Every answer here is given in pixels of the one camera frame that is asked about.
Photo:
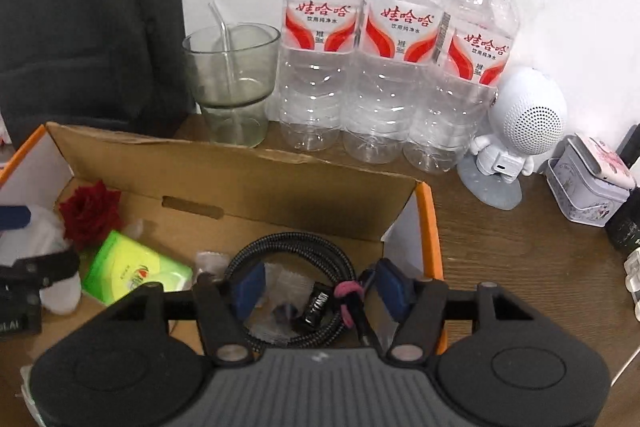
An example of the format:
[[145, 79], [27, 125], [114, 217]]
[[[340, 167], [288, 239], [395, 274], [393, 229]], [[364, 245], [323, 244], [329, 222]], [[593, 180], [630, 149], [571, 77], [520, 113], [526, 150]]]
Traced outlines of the red fabric rose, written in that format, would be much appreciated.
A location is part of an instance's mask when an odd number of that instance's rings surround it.
[[76, 188], [72, 196], [58, 204], [64, 237], [78, 251], [101, 246], [111, 231], [122, 228], [121, 197], [121, 191], [107, 188], [102, 180]]

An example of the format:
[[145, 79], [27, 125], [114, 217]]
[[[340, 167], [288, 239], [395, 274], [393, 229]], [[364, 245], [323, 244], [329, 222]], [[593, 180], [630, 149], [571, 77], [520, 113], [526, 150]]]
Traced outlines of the green tissue packet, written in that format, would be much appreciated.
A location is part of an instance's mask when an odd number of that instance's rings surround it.
[[82, 290], [111, 306], [142, 284], [160, 283], [164, 291], [183, 291], [192, 277], [187, 265], [111, 231], [82, 279]]

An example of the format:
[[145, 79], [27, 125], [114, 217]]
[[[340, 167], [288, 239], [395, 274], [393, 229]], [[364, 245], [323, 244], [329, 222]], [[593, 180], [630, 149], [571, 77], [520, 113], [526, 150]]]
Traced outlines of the red orange cardboard box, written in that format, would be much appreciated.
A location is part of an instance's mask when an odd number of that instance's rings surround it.
[[144, 245], [182, 262], [302, 230], [332, 239], [357, 269], [389, 257], [442, 276], [426, 183], [283, 150], [45, 124], [2, 170], [1, 200], [53, 210], [96, 181], [122, 194], [122, 220], [142, 223]]

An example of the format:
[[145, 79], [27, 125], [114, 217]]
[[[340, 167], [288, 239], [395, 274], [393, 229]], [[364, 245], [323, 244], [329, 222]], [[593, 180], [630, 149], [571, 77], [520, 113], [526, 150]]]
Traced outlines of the white power strip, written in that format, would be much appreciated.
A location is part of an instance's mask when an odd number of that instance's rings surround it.
[[628, 255], [624, 262], [625, 287], [634, 302], [634, 316], [640, 322], [640, 248]]

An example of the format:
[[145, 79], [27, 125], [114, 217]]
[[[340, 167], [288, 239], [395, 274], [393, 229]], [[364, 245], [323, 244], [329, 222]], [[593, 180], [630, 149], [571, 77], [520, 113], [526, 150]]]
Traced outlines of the right water bottle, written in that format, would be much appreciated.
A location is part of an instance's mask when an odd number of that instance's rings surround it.
[[516, 0], [446, 1], [404, 145], [413, 167], [446, 172], [464, 156], [495, 100], [520, 26]]

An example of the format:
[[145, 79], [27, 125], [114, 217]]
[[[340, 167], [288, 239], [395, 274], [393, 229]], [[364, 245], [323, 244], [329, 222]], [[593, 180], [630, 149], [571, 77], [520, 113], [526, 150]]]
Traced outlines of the water bottle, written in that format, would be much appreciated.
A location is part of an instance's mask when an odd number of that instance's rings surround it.
[[353, 158], [380, 165], [400, 155], [444, 1], [363, 0], [343, 105], [343, 144]]
[[363, 0], [283, 0], [277, 96], [283, 139], [318, 152], [341, 131]]
[[495, 100], [520, 26], [516, 0], [446, 1], [404, 145], [413, 167], [446, 172], [464, 156]]

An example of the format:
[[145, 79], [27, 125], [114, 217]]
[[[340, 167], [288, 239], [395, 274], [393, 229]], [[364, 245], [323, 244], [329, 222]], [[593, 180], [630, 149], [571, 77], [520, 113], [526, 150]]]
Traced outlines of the small floral tin box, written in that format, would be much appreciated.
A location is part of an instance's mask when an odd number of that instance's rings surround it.
[[577, 132], [567, 135], [563, 145], [562, 154], [551, 157], [544, 172], [555, 202], [568, 221], [603, 228], [637, 182], [602, 140]]

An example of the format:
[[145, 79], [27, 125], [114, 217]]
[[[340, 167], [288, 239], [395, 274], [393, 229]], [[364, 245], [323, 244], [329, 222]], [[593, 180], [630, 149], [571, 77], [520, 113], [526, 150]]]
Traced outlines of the white astronaut speaker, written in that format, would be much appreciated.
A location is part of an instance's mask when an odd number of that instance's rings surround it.
[[512, 210], [522, 201], [518, 178], [535, 172], [535, 159], [563, 138], [565, 96], [550, 77], [518, 66], [499, 82], [488, 110], [490, 132], [477, 135], [459, 161], [463, 185], [485, 205]]

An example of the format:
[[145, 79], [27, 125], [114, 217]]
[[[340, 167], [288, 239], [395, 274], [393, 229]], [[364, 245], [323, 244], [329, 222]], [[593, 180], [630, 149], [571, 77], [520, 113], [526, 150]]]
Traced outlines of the black paper shopping bag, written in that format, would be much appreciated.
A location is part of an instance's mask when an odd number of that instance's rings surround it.
[[169, 136], [192, 110], [182, 0], [1, 0], [1, 115]]

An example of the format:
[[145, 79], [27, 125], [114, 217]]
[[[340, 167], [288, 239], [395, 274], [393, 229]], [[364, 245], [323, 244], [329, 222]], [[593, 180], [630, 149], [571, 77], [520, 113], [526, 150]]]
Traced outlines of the glass cup with straw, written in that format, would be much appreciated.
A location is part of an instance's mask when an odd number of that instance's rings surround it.
[[213, 23], [182, 42], [186, 80], [209, 141], [255, 147], [268, 129], [267, 102], [276, 84], [280, 30], [232, 22], [215, 0], [208, 8]]

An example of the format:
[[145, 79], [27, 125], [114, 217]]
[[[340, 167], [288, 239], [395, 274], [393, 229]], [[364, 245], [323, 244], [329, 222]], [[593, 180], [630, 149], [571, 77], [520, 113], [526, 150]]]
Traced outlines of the middle water bottle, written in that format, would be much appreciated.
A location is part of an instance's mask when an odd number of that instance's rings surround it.
[[343, 144], [353, 158], [380, 165], [400, 155], [444, 1], [363, 0], [343, 105]]

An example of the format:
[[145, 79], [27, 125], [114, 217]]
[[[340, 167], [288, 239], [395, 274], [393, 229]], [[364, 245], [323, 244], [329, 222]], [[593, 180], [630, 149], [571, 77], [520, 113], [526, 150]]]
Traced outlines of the left water bottle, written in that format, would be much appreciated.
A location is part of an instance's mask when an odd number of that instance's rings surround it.
[[277, 96], [283, 139], [318, 152], [341, 131], [363, 0], [283, 0]]

